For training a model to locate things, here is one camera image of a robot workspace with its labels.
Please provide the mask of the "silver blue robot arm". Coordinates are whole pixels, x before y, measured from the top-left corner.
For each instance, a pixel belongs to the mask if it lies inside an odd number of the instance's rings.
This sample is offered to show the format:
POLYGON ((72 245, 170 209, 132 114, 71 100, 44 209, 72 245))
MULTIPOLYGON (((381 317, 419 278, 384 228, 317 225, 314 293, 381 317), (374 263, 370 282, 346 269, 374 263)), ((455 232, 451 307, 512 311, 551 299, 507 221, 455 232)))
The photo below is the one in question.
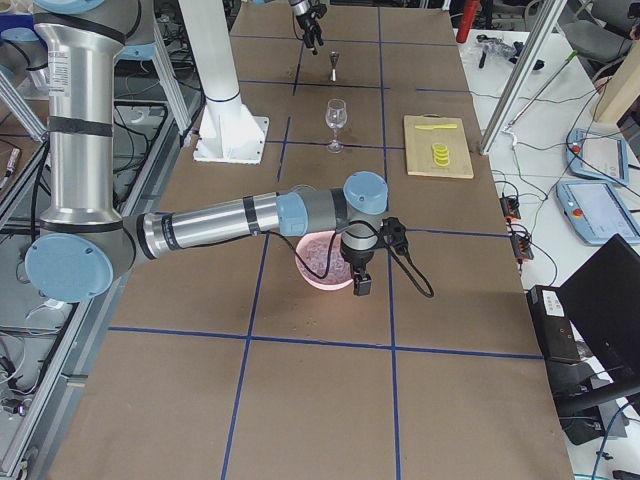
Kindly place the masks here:
POLYGON ((319 21, 327 13, 327 6, 321 1, 309 0, 288 0, 288 3, 301 29, 302 42, 313 55, 317 55, 317 47, 324 45, 319 21))
POLYGON ((376 173, 340 188, 301 186, 182 213, 120 215, 113 204, 114 66, 155 25, 147 1, 38 1, 34 27, 48 47, 51 203, 25 256, 31 284, 76 303, 94 298, 135 265, 170 251, 276 230, 301 237, 333 230, 357 295, 381 245, 388 187, 376 173))

